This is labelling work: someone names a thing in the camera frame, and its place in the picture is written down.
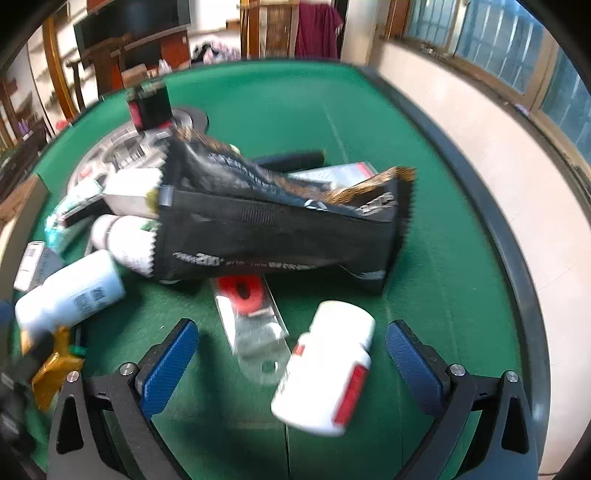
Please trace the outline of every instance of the bottle cap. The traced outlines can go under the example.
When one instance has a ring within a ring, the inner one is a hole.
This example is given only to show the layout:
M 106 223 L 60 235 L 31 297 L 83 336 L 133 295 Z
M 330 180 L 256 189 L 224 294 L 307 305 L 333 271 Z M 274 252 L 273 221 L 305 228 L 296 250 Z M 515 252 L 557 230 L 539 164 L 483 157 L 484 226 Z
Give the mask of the bottle cap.
M 21 330 L 27 330 L 32 335 L 40 330 L 53 330 L 51 320 L 43 310 L 44 303 L 43 286 L 32 289 L 18 300 L 14 313 Z
M 92 224 L 90 230 L 90 241 L 97 250 L 107 249 L 107 233 L 109 232 L 111 225 L 119 219 L 116 215 L 101 215 Z
M 344 301 L 329 300 L 318 305 L 310 333 L 348 338 L 368 350 L 374 327 L 374 318 L 364 309 Z

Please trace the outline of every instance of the black bag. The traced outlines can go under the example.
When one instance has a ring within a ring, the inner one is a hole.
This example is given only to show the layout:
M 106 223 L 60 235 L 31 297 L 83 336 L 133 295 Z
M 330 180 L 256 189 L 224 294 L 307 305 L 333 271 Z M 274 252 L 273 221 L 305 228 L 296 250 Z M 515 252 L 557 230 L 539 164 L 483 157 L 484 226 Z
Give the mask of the black bag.
M 382 291 L 407 231 L 413 168 L 329 190 L 271 172 L 198 132 L 173 137 L 160 187 L 156 280 L 338 264 Z

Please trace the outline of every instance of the red cloth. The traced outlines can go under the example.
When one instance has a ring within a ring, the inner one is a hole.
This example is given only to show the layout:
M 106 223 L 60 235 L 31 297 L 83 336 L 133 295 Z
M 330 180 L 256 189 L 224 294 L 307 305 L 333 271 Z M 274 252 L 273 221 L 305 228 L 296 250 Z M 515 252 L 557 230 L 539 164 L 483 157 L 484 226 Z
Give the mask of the red cloth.
M 342 27 L 343 19 L 334 7 L 300 3 L 295 56 L 302 59 L 338 59 L 336 37 Z

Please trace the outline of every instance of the window frame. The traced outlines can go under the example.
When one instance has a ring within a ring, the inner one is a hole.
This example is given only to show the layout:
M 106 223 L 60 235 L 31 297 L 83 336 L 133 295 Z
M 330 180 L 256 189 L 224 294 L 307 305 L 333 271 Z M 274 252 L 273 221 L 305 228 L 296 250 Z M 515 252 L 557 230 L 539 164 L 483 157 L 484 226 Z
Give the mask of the window frame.
M 415 1 L 417 0 L 409 0 L 405 7 L 406 10 L 404 10 L 397 9 L 400 0 L 391 0 L 387 25 L 392 25 L 395 21 L 400 23 L 400 19 L 396 20 L 395 16 L 404 15 L 404 29 L 402 30 L 402 34 L 391 35 L 386 27 L 382 38 L 384 40 L 399 41 L 411 48 L 420 50 L 434 57 L 437 61 L 484 83 L 499 94 L 501 98 L 511 102 L 513 105 L 523 107 L 525 111 L 523 109 L 520 110 L 552 142 L 563 158 L 568 163 L 581 167 L 588 178 L 591 179 L 591 165 L 582 156 L 570 138 L 541 109 L 556 69 L 558 53 L 560 51 L 558 42 L 548 30 L 544 27 L 542 45 L 540 46 L 538 59 L 528 86 L 524 93 L 519 93 L 492 73 L 456 55 L 470 0 L 456 0 L 452 27 L 444 46 L 437 46 L 420 38 L 406 36 L 412 4 Z

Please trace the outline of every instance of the white bottle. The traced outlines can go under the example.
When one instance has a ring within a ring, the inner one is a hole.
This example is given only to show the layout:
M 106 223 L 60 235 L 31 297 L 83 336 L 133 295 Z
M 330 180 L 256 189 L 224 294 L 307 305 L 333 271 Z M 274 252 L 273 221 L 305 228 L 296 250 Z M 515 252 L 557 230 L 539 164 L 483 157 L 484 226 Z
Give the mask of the white bottle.
M 156 220 L 132 215 L 101 215 L 92 225 L 90 240 L 95 248 L 111 252 L 121 265 L 151 277 L 159 226 Z
M 99 250 L 62 268 L 18 300 L 21 330 L 34 338 L 43 330 L 73 326 L 125 296 L 115 263 Z
M 271 402 L 273 415 L 305 432 L 344 434 L 371 364 L 374 326 L 355 305 L 322 302 L 291 354 Z

